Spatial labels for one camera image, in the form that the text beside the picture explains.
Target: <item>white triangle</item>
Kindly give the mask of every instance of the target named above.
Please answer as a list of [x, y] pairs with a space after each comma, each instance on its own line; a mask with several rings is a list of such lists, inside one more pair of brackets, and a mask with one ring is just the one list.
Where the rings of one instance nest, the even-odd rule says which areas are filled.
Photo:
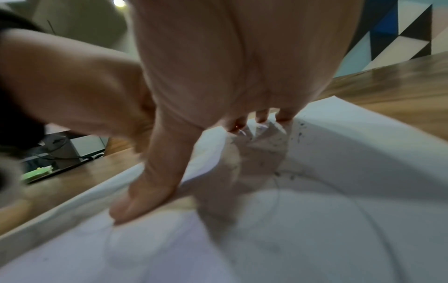
[[412, 24], [431, 4], [407, 0], [398, 1], [398, 34]]

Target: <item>hand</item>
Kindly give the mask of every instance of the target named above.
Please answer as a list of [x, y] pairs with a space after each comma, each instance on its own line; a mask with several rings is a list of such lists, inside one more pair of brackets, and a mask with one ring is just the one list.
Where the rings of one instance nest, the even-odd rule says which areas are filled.
[[125, 54], [34, 31], [2, 33], [0, 77], [30, 116], [84, 134], [149, 143], [155, 104]]
[[134, 0], [146, 81], [157, 105], [145, 170], [110, 214], [131, 220], [176, 189], [201, 133], [257, 111], [292, 119], [327, 86], [360, 16], [359, 0]]

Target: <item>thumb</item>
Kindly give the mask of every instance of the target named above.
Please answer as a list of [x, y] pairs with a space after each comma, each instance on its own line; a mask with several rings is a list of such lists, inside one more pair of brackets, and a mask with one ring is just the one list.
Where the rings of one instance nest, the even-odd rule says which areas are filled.
[[132, 220], [171, 196], [182, 180], [203, 130], [158, 108], [145, 154], [145, 169], [127, 193], [112, 204], [111, 217], [119, 223]]

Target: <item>dark sleeve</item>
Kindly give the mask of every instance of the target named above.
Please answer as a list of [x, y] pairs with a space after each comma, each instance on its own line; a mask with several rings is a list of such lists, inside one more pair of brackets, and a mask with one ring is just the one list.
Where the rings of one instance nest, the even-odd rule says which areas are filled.
[[[11, 28], [41, 31], [32, 22], [11, 12], [0, 10], [0, 44], [2, 34]], [[44, 124], [27, 115], [12, 100], [10, 91], [0, 77], [0, 153], [19, 156], [37, 146], [44, 134]]]

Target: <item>blue triangle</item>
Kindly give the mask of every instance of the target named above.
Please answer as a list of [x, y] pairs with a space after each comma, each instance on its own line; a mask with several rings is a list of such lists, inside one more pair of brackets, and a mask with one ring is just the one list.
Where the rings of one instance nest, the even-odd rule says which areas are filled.
[[398, 35], [398, 5], [395, 4], [372, 30], [390, 35]]

